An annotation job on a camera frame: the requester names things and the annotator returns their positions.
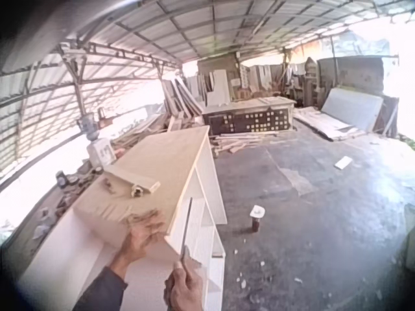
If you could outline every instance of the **paint can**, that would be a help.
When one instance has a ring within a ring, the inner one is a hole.
[[[255,205],[249,216],[252,218],[252,232],[259,231],[261,218],[265,215],[265,209],[262,206]]]

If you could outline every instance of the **person's arm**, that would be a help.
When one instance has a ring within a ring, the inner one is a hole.
[[[145,248],[158,240],[163,225],[161,214],[151,211],[129,219],[130,232],[111,263],[85,290],[73,311],[119,311],[123,302],[128,266],[145,256]]]
[[[189,249],[185,247],[181,262],[176,262],[173,272],[165,281],[164,301],[172,311],[203,311],[202,278],[190,265]]]

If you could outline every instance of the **wooden board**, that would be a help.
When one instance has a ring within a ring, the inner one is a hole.
[[[102,186],[106,176],[100,176],[73,208],[109,222],[159,209],[165,217],[162,230],[169,234],[208,130],[208,126],[202,126],[148,136],[116,162],[124,170],[158,180],[161,185],[155,194],[131,198],[131,188],[113,176],[109,178],[116,194],[110,194]]]

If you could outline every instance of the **leaning board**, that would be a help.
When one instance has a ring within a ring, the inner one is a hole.
[[[382,103],[382,97],[335,87],[331,89],[322,112],[360,130],[372,132]]]

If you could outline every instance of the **hand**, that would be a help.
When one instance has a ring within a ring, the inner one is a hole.
[[[202,311],[202,278],[190,267],[189,249],[165,281],[164,301],[174,311]]]
[[[131,215],[126,220],[130,230],[110,264],[110,269],[124,279],[130,263],[145,257],[145,248],[163,237],[160,232],[163,216],[153,210],[142,216]]]

